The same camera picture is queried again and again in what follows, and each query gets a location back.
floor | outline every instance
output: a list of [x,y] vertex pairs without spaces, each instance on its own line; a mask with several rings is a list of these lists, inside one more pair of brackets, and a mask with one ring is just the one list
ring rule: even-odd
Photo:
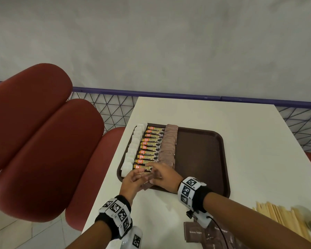
[[50,222],[35,223],[0,211],[0,249],[64,249],[80,234],[67,224],[64,212]]

wall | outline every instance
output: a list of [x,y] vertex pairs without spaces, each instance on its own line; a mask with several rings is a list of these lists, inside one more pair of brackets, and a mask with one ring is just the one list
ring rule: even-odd
[[311,101],[311,0],[0,0],[0,80]]

tray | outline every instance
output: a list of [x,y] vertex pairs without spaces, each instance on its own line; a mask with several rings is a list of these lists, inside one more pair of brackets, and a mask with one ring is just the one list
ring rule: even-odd
[[[148,126],[166,127],[166,125],[153,123],[148,123]],[[116,174],[121,182],[123,180],[121,166],[128,147],[129,144],[117,168]],[[175,171],[183,178],[192,176],[199,179],[217,194],[224,197],[230,196],[224,141],[221,135],[214,131],[185,127],[178,128],[175,149]],[[151,188],[166,191],[158,186]]]

